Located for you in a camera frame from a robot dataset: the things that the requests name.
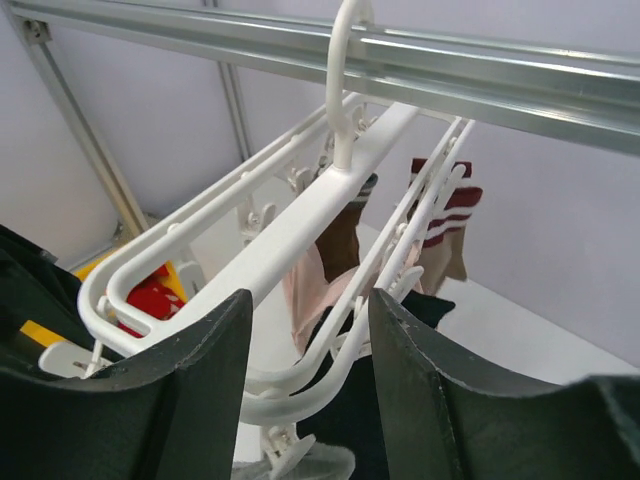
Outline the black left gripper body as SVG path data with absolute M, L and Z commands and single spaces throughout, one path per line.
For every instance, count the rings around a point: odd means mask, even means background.
M 29 380 L 103 379 L 120 356 L 104 349 L 92 360 L 95 339 L 77 309 L 80 280 L 45 250 L 1 227 L 1 376 Z

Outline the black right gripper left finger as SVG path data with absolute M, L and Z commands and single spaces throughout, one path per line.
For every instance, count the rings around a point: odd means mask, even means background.
M 86 379 L 1 369 L 5 479 L 227 479 L 251 338 L 238 290 L 152 347 Z

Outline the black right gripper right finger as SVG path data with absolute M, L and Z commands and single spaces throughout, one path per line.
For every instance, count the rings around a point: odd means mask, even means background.
M 639 380 L 534 379 L 369 298 L 375 383 L 394 479 L 635 479 Z

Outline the grey sock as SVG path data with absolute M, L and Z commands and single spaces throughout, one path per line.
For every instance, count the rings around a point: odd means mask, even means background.
M 354 454 L 343 447 L 315 443 L 283 479 L 350 479 L 356 470 Z M 271 463 L 264 457 L 256 462 L 235 462 L 231 479 L 268 479 Z

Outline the white plastic clip hanger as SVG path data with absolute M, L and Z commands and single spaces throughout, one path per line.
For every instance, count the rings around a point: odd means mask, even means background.
M 89 275 L 80 290 L 78 308 L 99 346 L 120 354 L 140 353 L 194 324 L 207 308 L 238 289 L 248 290 L 256 302 L 263 301 L 355 198 L 403 129 L 420 113 L 417 106 L 394 103 L 363 134 L 356 133 L 350 109 L 363 96 L 343 91 L 347 40 L 352 27 L 372 23 L 369 2 L 343 2 L 330 35 L 324 107 L 251 159 L 247 172 L 235 172 L 228 181 L 217 183 L 212 192 L 201 194 Z M 248 199 L 322 128 L 334 135 L 332 165 L 268 226 L 253 234 L 245 249 L 172 320 L 156 321 L 127 303 L 138 282 Z M 461 180 L 463 169 L 454 165 L 454 156 L 470 130 L 471 124 L 461 118 L 451 123 L 438 147 L 444 156 L 438 174 L 421 173 L 412 183 L 302 359 L 283 372 L 247 375 L 240 419 L 262 428 L 272 478 L 282 479 L 314 445 L 313 436 L 297 437 L 296 423 L 335 397 L 364 349 L 368 330 L 361 297 L 364 287 L 374 284 L 401 296 L 417 284 L 419 269 L 407 267 L 406 258 L 427 231 L 430 215 L 449 200 Z M 328 372 L 314 386 L 296 393 L 313 380 L 327 354 L 333 357 Z

